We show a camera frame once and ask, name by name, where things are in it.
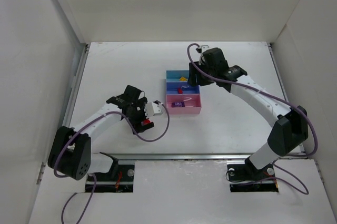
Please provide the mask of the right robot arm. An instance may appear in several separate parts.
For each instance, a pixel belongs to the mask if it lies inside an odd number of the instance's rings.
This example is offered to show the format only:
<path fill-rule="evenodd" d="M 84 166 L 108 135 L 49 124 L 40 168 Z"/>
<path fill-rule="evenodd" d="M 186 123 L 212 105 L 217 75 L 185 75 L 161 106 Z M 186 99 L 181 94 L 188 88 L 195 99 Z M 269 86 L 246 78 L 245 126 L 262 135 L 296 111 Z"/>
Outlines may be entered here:
<path fill-rule="evenodd" d="M 195 47 L 200 57 L 189 63 L 188 84 L 206 86 L 216 83 L 250 105 L 271 126 L 266 143 L 246 158 L 242 166 L 249 180 L 307 140 L 308 122 L 304 108 L 294 107 L 263 91 L 242 67 L 229 66 L 220 48 L 198 44 Z"/>

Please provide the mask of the red lego brick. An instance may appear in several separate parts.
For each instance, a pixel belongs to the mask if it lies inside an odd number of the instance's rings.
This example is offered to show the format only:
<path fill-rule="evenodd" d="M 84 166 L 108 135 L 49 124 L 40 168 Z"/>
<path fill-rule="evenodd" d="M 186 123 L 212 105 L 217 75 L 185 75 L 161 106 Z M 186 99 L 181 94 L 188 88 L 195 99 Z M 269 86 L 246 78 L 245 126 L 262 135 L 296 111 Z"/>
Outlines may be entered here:
<path fill-rule="evenodd" d="M 148 125 L 150 123 L 151 121 L 149 119 L 145 119 L 144 121 L 142 121 L 142 126 Z"/>

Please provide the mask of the purple butterfly lego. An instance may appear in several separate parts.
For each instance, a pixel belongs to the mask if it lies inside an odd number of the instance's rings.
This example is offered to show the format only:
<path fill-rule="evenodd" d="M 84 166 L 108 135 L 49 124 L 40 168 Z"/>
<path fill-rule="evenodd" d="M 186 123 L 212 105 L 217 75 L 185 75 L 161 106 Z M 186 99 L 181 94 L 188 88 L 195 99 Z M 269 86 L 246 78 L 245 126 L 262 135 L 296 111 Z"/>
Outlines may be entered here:
<path fill-rule="evenodd" d="M 178 107 L 185 107 L 185 103 L 183 101 L 175 101 L 171 103 L 172 108 L 178 108 Z"/>

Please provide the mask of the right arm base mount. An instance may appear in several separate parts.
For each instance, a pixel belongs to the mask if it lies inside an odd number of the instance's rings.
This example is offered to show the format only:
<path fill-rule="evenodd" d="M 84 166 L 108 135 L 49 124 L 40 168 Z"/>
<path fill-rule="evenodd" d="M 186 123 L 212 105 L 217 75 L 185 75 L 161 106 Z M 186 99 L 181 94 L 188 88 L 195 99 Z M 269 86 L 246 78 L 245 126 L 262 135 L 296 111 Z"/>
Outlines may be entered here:
<path fill-rule="evenodd" d="M 246 164 L 228 164 L 225 175 L 230 192 L 279 192 L 272 164 L 253 173 Z"/>

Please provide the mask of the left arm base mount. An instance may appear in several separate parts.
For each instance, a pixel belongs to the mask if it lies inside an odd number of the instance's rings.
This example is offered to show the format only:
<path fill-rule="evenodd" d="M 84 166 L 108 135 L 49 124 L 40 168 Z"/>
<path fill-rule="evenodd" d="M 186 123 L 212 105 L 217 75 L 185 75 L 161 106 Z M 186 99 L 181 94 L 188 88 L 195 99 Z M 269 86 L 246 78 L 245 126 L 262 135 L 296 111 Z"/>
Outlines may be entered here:
<path fill-rule="evenodd" d="M 132 193 L 134 189 L 134 164 L 119 164 L 109 173 L 95 173 L 96 193 Z"/>

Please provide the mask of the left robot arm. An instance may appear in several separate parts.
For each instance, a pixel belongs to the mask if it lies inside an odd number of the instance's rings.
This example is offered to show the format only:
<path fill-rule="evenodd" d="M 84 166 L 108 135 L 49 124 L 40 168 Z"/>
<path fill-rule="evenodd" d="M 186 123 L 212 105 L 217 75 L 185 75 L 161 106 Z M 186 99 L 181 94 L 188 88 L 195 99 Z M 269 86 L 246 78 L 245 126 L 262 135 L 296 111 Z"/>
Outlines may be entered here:
<path fill-rule="evenodd" d="M 73 127 L 60 127 L 55 135 L 48 166 L 59 178 L 80 180 L 87 174 L 114 174 L 118 160 L 92 153 L 92 143 L 111 126 L 125 120 L 137 135 L 154 127 L 150 118 L 161 114 L 160 104 L 149 102 L 142 91 L 128 85 L 124 93 L 109 98 L 90 118 Z"/>

